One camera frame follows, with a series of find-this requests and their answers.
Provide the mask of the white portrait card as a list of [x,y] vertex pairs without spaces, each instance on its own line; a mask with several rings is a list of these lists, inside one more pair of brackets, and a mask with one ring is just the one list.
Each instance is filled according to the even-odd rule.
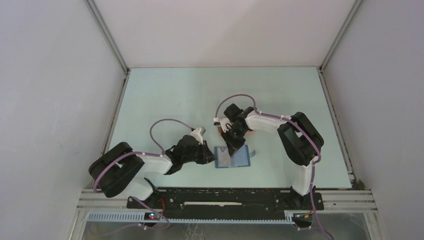
[[232,166],[232,159],[229,155],[229,150],[226,146],[215,147],[215,167],[230,168]]

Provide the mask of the blue card holder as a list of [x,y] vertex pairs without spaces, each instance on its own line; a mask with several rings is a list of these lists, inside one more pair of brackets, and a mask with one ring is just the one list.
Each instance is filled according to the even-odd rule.
[[255,150],[250,150],[247,144],[243,145],[233,156],[231,156],[232,166],[229,168],[243,168],[251,166],[251,158],[256,155]]

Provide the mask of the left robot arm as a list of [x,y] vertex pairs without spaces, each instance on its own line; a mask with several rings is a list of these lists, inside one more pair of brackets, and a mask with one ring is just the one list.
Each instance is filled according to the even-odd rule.
[[119,194],[136,197],[145,208],[153,208],[158,194],[145,174],[172,175],[186,163],[205,165],[215,160],[205,140],[184,135],[163,154],[135,151],[127,142],[120,142],[94,161],[88,173],[94,180],[95,192],[107,198]]

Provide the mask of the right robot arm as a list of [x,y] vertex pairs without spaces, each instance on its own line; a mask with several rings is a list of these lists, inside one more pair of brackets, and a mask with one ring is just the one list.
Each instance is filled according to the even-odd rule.
[[263,113],[250,106],[245,110],[231,104],[224,117],[214,117],[214,125],[220,128],[228,154],[234,155],[246,142],[245,135],[253,131],[278,134],[288,158],[296,165],[292,183],[291,204],[304,209],[311,202],[309,192],[314,187],[315,164],[321,160],[323,137],[302,113],[291,116]]

